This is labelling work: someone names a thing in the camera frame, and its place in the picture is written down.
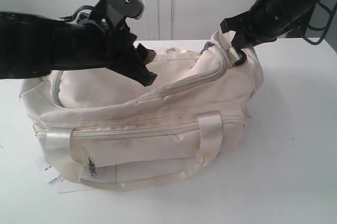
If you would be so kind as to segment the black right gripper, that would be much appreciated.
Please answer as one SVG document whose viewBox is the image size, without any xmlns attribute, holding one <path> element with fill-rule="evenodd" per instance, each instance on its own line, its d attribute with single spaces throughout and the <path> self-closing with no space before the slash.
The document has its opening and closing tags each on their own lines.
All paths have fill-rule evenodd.
<svg viewBox="0 0 337 224">
<path fill-rule="evenodd" d="M 234 16 L 221 21 L 223 34 L 235 31 L 231 45 L 242 49 L 275 41 L 303 27 L 303 0 L 257 0 L 245 16 Z"/>
</svg>

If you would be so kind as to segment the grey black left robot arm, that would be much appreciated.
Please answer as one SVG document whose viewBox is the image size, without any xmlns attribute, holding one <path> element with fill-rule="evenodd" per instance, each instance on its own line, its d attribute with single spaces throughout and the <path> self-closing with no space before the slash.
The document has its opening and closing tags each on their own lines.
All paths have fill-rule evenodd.
<svg viewBox="0 0 337 224">
<path fill-rule="evenodd" d="M 135 46 L 136 39 L 126 17 L 107 6 L 84 5 L 59 19 L 1 12 L 1 79 L 105 68 L 150 86 L 157 75 L 147 65 L 155 52 Z"/>
</svg>

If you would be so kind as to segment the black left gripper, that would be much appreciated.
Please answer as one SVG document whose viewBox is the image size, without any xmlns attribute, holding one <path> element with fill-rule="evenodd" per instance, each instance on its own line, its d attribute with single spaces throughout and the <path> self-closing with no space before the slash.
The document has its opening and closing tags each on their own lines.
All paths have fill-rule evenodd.
<svg viewBox="0 0 337 224">
<path fill-rule="evenodd" d="M 89 14 L 77 10 L 75 24 L 65 18 L 53 28 L 54 70 L 106 68 L 130 78 L 142 86 L 150 86 L 157 74 L 144 64 L 151 63 L 156 51 L 139 43 L 126 23 L 128 16 L 108 6 L 84 6 Z"/>
</svg>

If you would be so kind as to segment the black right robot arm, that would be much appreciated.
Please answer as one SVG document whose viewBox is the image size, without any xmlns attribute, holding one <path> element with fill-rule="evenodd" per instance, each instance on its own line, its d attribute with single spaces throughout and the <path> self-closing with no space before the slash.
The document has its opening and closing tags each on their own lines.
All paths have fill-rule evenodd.
<svg viewBox="0 0 337 224">
<path fill-rule="evenodd" d="M 232 46 L 241 49 L 247 44 L 256 46 L 270 43 L 283 35 L 292 33 L 312 45 L 318 45 L 326 36 L 336 8 L 328 9 L 322 0 L 256 0 L 246 12 L 225 18 L 220 23 L 223 34 L 234 32 Z M 318 41 L 314 42 L 305 36 L 315 7 L 319 5 L 329 14 L 327 24 L 320 28 L 322 32 Z"/>
</svg>

